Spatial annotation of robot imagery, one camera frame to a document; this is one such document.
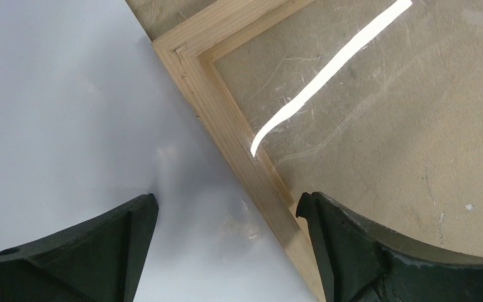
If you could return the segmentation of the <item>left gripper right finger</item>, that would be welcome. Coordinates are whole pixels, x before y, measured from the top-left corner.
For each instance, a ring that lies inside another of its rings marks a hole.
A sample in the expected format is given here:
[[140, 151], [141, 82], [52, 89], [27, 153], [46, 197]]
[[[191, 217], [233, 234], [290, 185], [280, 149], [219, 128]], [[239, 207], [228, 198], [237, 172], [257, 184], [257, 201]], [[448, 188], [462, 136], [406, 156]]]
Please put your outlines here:
[[296, 216], [327, 301], [483, 301], [483, 257], [420, 242], [320, 192], [304, 193]]

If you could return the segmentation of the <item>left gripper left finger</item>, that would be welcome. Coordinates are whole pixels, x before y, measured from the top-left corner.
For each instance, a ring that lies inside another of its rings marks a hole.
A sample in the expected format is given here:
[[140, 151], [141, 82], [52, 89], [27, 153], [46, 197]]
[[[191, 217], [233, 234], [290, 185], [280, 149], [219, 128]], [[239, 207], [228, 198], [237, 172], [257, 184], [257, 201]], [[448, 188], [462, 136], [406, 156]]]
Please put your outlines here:
[[157, 217], [155, 196], [142, 194], [0, 251], [0, 301], [133, 301]]

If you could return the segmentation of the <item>glossy printed photo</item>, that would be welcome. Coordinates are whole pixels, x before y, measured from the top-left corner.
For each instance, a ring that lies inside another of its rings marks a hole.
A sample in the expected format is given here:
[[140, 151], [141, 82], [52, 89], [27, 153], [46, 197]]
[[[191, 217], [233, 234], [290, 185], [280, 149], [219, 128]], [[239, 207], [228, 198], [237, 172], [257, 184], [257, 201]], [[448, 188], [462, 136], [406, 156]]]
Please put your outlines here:
[[124, 1], [0, 1], [0, 251], [138, 195], [136, 301], [313, 301]]

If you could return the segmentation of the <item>clear glass pane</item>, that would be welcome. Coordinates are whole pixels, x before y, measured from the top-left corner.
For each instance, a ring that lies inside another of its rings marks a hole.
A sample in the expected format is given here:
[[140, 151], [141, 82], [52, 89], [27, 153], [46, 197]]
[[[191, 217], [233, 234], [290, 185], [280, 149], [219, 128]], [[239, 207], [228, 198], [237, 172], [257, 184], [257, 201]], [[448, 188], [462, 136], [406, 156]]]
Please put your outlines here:
[[260, 149], [295, 201], [483, 257], [483, 1], [413, 1]]

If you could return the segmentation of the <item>wooden picture frame with glass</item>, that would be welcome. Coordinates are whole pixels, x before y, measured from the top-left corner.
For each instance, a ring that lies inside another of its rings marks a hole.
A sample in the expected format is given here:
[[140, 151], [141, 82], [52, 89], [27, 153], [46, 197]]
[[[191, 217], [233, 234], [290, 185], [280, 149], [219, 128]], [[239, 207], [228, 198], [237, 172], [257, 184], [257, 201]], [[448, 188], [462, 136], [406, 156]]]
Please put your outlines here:
[[296, 216], [308, 192], [293, 200], [260, 144], [412, 3], [216, 1], [152, 43], [318, 301], [308, 224]]

